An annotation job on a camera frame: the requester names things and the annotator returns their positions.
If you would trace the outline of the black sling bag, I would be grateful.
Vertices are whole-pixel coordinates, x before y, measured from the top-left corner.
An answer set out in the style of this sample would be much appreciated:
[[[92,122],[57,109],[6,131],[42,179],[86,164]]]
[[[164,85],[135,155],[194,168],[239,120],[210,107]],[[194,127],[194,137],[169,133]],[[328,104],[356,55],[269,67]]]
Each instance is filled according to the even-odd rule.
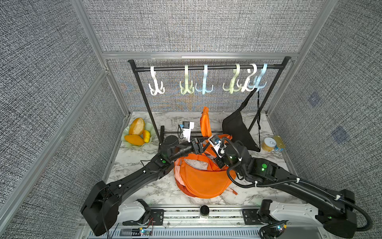
[[[247,106],[249,100],[254,94],[255,91],[252,91],[240,107],[223,120],[222,131],[224,134],[231,135],[234,142],[241,141],[248,150],[260,152],[261,147],[256,144],[250,134],[252,126],[248,129],[244,124],[241,115],[241,111]]]

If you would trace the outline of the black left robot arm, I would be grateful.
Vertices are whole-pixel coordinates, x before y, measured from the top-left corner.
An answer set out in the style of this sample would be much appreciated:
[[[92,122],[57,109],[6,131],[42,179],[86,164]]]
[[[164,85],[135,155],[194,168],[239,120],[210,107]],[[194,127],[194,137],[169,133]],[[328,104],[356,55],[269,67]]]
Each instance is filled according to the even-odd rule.
[[[166,137],[159,145],[158,153],[141,169],[111,183],[96,183],[87,196],[80,212],[95,236],[108,233],[122,213],[119,206],[132,194],[147,184],[167,175],[175,161],[189,154],[203,154],[209,147],[205,137],[179,142],[175,135]]]

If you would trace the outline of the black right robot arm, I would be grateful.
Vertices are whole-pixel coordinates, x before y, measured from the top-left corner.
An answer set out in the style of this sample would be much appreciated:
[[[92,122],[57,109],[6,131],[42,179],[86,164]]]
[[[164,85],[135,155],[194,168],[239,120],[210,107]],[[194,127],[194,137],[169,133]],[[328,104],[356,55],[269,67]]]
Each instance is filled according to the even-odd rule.
[[[349,190],[335,191],[289,173],[264,158],[252,157],[240,142],[214,135],[208,144],[217,154],[219,166],[227,167],[229,181],[240,188],[273,188],[286,192],[313,207],[312,219],[331,234],[351,239],[356,232],[373,227],[370,215],[355,204]]]

